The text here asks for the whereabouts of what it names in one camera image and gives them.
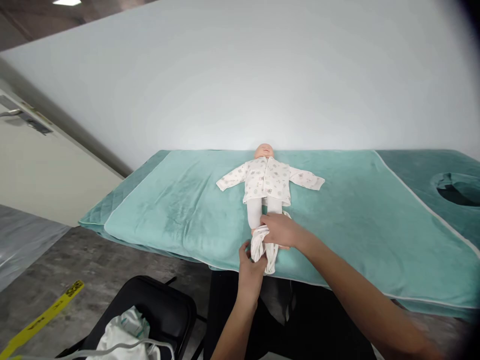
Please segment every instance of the patterned baby shirt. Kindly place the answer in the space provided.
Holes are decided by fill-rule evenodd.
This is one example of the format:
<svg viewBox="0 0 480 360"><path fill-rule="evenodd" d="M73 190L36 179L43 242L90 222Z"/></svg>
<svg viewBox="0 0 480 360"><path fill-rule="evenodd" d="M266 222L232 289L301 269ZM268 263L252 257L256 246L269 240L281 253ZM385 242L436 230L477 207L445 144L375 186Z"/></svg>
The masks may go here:
<svg viewBox="0 0 480 360"><path fill-rule="evenodd" d="M263 199L266 205L267 197L282 201L282 206L290 206L289 182L301 187L320 190L325 179L315 176L310 171L299 170L288 164L279 162L273 157L259 157L240 165L216 182L220 190L234 187L245 182L243 203L250 199Z"/></svg>

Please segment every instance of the black pants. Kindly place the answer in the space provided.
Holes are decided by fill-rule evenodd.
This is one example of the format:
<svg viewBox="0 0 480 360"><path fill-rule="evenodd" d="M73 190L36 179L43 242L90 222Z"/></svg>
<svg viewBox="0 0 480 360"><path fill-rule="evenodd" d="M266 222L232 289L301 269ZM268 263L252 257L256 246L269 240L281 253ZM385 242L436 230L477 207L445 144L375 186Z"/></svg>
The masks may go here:
<svg viewBox="0 0 480 360"><path fill-rule="evenodd" d="M203 358L211 358L237 297L239 274L213 271ZM288 359L375 359L370 342L328 289L292 282L295 307L285 326L261 298L253 317L245 359L267 352Z"/></svg>

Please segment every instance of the infant manikin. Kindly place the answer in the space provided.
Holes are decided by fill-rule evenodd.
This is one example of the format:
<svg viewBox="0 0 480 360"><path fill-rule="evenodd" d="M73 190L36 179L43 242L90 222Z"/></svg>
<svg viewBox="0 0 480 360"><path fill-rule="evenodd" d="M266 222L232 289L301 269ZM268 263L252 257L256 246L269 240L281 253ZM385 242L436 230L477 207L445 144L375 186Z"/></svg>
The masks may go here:
<svg viewBox="0 0 480 360"><path fill-rule="evenodd" d="M291 205L290 181L312 190L319 190L325 182L324 179L315 176L310 171L299 170L275 160L273 148L269 144L263 143L256 149L254 160L240 165L216 182L222 191L245 182L243 203L246 204L248 225L253 236L252 259L258 261L266 251L268 259L266 274L275 272L278 245L265 244L265 246L261 246L263 238L268 234L268 228L265 225L260 226L262 205L267 206L268 213L282 214L283 212L289 216L288 213L282 211L282 206ZM256 248L254 249L254 243L260 244L258 252L260 256L254 255L257 251Z"/></svg>

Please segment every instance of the gray floor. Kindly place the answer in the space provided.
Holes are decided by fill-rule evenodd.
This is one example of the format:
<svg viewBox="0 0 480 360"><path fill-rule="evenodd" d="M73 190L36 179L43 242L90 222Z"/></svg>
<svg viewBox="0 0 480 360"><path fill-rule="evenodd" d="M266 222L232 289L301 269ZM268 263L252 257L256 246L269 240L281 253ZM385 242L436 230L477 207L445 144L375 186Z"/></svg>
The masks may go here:
<svg viewBox="0 0 480 360"><path fill-rule="evenodd" d="M69 229L58 222L0 205L0 292Z"/></svg>
<svg viewBox="0 0 480 360"><path fill-rule="evenodd" d="M197 312L206 317L210 273L204 264L136 250L92 231L73 228L0 294L0 348L76 280L82 280L85 288L17 354L54 357L85 337L122 285L135 275L148 275L161 282L177 276L171 286L190 295ZM266 277L262 287L262 298L279 320L288 288L286 280L272 277ZM444 354L459 344L469 328L453 318L407 314ZM184 359L190 359L204 333L205 325L197 321Z"/></svg>

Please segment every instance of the black chair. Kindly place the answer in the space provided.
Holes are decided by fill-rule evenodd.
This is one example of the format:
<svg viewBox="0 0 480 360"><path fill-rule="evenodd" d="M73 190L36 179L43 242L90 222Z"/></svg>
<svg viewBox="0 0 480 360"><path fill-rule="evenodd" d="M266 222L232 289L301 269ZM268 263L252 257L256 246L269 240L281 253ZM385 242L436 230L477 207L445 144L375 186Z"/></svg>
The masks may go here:
<svg viewBox="0 0 480 360"><path fill-rule="evenodd" d="M177 278L161 283L149 276L135 276L120 289L106 311L96 323L91 333L74 346L64 350L57 357L72 354L76 350L94 350L105 333L105 326L116 316L135 306L150 324L149 338L172 345L175 359L180 360L196 319L206 322L197 316L194 300L184 293L169 287ZM203 340L197 347L192 359L196 360L203 349ZM160 348L162 359L171 359L170 350Z"/></svg>

